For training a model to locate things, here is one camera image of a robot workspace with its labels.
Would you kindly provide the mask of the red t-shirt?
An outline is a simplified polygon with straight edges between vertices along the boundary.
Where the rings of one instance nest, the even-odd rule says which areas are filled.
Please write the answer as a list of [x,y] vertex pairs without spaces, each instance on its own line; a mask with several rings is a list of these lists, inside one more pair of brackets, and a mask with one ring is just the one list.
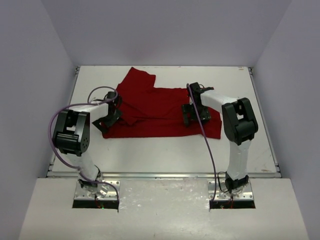
[[105,139],[185,137],[205,133],[220,139],[220,113],[210,109],[211,119],[199,125],[197,121],[185,126],[182,105],[189,103],[186,88],[155,87],[156,76],[131,67],[116,87],[122,98],[121,117],[106,133]]

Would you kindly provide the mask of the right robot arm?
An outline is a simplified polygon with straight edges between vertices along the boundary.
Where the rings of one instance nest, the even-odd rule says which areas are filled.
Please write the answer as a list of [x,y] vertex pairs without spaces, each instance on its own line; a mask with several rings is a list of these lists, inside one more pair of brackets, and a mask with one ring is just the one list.
[[202,135],[203,124],[211,119],[209,109],[222,115],[224,134],[229,140],[229,164],[225,172],[226,192],[232,194],[249,182],[247,162],[249,147],[259,126],[248,98],[234,98],[218,93],[213,87],[201,87],[195,82],[186,85],[189,103],[181,106],[183,122],[199,123]]

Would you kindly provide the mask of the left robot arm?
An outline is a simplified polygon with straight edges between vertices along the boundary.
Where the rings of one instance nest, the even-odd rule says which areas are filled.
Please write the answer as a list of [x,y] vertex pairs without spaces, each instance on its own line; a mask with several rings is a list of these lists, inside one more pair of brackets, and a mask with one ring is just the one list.
[[59,110],[54,130],[49,124],[51,146],[55,155],[69,168],[78,173],[81,188],[97,192],[102,183],[100,169],[93,163],[88,148],[91,127],[106,134],[122,116],[122,97],[117,91],[109,91],[103,99],[75,103]]

